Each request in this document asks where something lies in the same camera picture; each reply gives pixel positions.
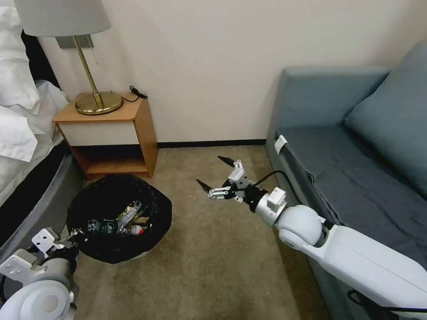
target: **bed frame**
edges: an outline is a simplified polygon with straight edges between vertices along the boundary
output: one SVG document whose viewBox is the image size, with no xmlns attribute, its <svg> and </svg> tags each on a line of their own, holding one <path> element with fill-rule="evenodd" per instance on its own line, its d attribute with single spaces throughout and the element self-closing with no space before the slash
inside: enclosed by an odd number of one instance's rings
<svg viewBox="0 0 427 320">
<path fill-rule="evenodd" d="M 26 46 L 33 79 L 47 80 L 59 87 L 38 39 L 22 33 L 22 40 Z M 68 207 L 71 200 L 79 192 L 82 181 L 83 174 L 78 165 L 74 162 L 70 152 L 65 152 L 52 181 L 48 184 L 41 198 L 12 236 L 0 247 L 0 263 L 18 248 L 28 248 L 31 245 L 31 238 L 40 229 L 52 227 L 58 234 L 62 231 L 65 226 Z M 20 283 L 7 279 L 5 285 L 6 297 L 12 295 L 20 287 Z"/>
</svg>

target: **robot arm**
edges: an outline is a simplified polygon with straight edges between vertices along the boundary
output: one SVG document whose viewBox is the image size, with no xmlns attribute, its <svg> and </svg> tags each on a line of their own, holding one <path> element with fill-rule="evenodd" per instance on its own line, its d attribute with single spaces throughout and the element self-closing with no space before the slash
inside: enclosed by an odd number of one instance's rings
<svg viewBox="0 0 427 320">
<path fill-rule="evenodd" d="M 42 229 L 32 242 L 44 258 L 18 249 L 0 265 L 0 273 L 19 281 L 23 287 L 0 309 L 0 320 L 72 320 L 79 292 L 73 281 L 77 246 L 60 241 L 51 228 Z"/>
<path fill-rule="evenodd" d="M 289 207 L 284 190 L 259 189 L 259 182 L 252 185 L 247 179 L 240 160 L 219 158 L 234 169 L 222 188 L 212 189 L 198 180 L 209 198 L 247 203 L 278 229 L 285 244 L 313 258 L 350 287 L 380 306 L 394 307 L 392 311 L 400 316 L 427 320 L 426 310 L 414 312 L 427 308 L 427 272 L 420 264 L 356 230 L 328 225 L 307 206 Z"/>
</svg>

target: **black garbage bag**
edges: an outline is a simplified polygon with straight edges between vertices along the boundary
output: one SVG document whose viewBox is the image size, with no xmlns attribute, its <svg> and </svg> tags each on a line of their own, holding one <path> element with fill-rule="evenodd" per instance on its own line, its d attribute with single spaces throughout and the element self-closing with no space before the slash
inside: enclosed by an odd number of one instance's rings
<svg viewBox="0 0 427 320">
<path fill-rule="evenodd" d="M 108 175 L 83 189 L 68 208 L 67 228 L 85 230 L 90 220 L 114 220 L 133 201 L 145 209 L 147 228 L 140 235 L 77 236 L 86 255 L 110 264 L 132 259 L 151 250 L 167 233 L 172 221 L 172 203 L 156 188 L 132 175 Z"/>
</svg>

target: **white wall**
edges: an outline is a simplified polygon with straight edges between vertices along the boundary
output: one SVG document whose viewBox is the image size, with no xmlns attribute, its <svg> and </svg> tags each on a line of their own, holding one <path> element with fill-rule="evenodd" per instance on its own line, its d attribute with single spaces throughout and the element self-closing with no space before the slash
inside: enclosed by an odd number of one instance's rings
<svg viewBox="0 0 427 320">
<path fill-rule="evenodd" d="M 85 50 L 101 90 L 147 92 L 159 142 L 263 139 L 289 65 L 394 65 L 427 32 L 425 0 L 103 0 Z M 75 50 L 41 39 L 70 96 Z"/>
</svg>

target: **baseboard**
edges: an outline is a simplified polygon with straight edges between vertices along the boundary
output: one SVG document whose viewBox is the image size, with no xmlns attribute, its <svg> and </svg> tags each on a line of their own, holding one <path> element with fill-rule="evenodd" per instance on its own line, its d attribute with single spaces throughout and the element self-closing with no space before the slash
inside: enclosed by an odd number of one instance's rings
<svg viewBox="0 0 427 320">
<path fill-rule="evenodd" d="M 189 142 L 158 142 L 159 149 L 164 148 L 198 148 L 198 147 L 227 147 L 241 145 L 264 145 L 265 139 L 252 140 L 221 140 L 221 141 L 189 141 Z"/>
</svg>

